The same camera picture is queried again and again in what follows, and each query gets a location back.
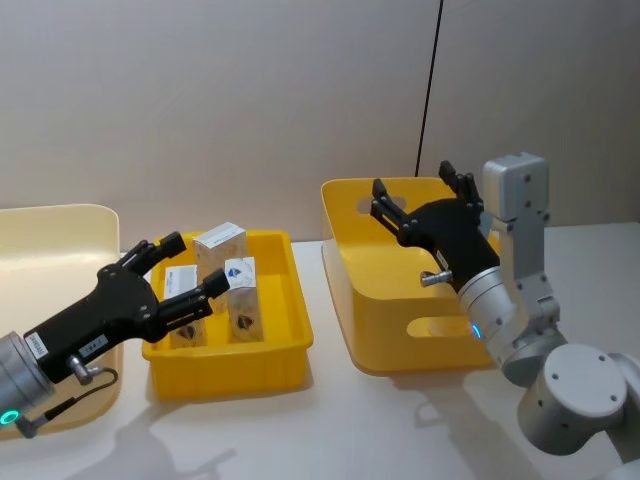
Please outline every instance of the black cable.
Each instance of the black cable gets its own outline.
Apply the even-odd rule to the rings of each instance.
[[[99,392],[100,390],[104,390],[105,388],[109,388],[110,386],[115,385],[115,383],[118,381],[118,378],[119,378],[118,372],[116,372],[113,368],[110,368],[110,367],[102,367],[102,369],[104,370],[105,373],[110,373],[113,376],[113,378],[109,380],[107,383],[98,385],[97,387],[94,387],[91,390],[84,392],[82,395],[75,397],[76,403],[82,400],[83,398],[87,398],[89,395],[93,395],[94,393]]]
[[[427,95],[424,99],[424,112],[422,113],[422,128],[420,129],[420,142],[418,143],[418,159],[416,160],[415,177],[420,173],[420,160],[422,158],[422,142],[424,141],[424,127],[427,124],[427,110],[429,109],[429,97],[431,96],[431,81],[433,80],[433,67],[436,63],[436,50],[438,49],[438,37],[440,36],[440,22],[442,20],[442,6],[444,0],[440,0],[438,6],[438,20],[436,21],[436,35],[433,40],[433,52],[431,52],[431,67],[429,67],[429,81],[427,82]]]
[[[109,388],[110,386],[114,385],[118,381],[118,378],[119,378],[118,372],[115,371],[113,368],[102,367],[102,370],[103,370],[102,373],[110,373],[113,376],[113,378],[109,380],[107,383],[103,383],[102,385],[98,385],[97,387],[94,387],[91,390],[87,390],[82,395],[79,395],[77,397],[67,398],[64,402],[61,402],[55,407],[50,408],[49,410],[44,412],[43,417],[45,417],[47,421],[50,422],[51,420],[56,418],[58,415],[60,415],[62,412],[65,412],[69,408],[73,407],[80,400],[85,399],[89,395],[93,395],[94,393],[99,392],[100,390]]]

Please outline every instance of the bin handle hole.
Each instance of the bin handle hole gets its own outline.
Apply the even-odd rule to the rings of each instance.
[[[471,326],[464,315],[419,317],[409,322],[407,333],[413,338],[469,337]]]

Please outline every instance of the yellow storage basket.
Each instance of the yellow storage basket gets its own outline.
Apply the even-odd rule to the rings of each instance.
[[[163,260],[151,273],[159,299],[164,295],[165,270],[192,265],[192,239],[183,235],[187,250]],[[160,399],[195,399],[292,389],[304,385],[307,348],[313,334],[302,296],[289,236],[278,231],[248,231],[249,255],[256,259],[258,295],[265,340],[232,343],[229,316],[205,319],[207,345],[172,349],[166,337],[143,342],[142,356],[151,363],[151,376]]]
[[[436,178],[384,179],[407,212],[452,197]],[[322,186],[326,213],[322,255],[333,303],[354,363],[368,373],[482,367],[490,363],[448,285],[422,288],[433,257],[402,248],[369,215],[373,179]]]

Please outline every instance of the yellow plastic bin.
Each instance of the yellow plastic bin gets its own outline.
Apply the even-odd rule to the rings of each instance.
[[[0,210],[0,335],[22,335],[91,292],[97,272],[120,258],[118,216],[99,205],[57,205]],[[91,365],[123,374],[122,345]],[[99,377],[95,384],[104,382]],[[40,429],[59,432],[91,422],[106,413],[121,382],[79,402]],[[36,418],[87,388],[74,376],[55,386],[56,394],[27,412]],[[21,437],[14,425],[0,428],[0,439]]]
[[[433,257],[399,246],[369,215],[372,183],[370,178],[344,179],[322,186],[322,256],[353,362],[373,374],[489,365],[453,289],[421,287],[422,271],[439,271]],[[437,178],[389,178],[384,183],[407,212],[453,196]]]
[[[195,264],[192,239],[197,235],[183,235],[187,250],[152,270],[151,285],[158,299],[164,295],[167,267]],[[142,356],[151,363],[158,398],[197,399],[304,385],[313,333],[289,236],[250,230],[247,242],[249,255],[256,259],[264,341],[233,343],[224,312],[205,319],[206,346],[172,349],[168,337],[156,344],[143,342]]]

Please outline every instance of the yellow tray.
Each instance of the yellow tray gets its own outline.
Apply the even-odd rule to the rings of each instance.
[[[151,273],[156,296],[164,295],[167,267],[195,264],[192,239],[187,251],[164,260]],[[225,394],[277,391],[300,387],[306,378],[307,348],[313,333],[302,296],[289,236],[278,231],[247,232],[249,255],[256,259],[263,342],[232,343],[229,316],[205,319],[207,345],[172,349],[166,337],[143,342],[142,356],[151,362],[158,398],[194,399]]]

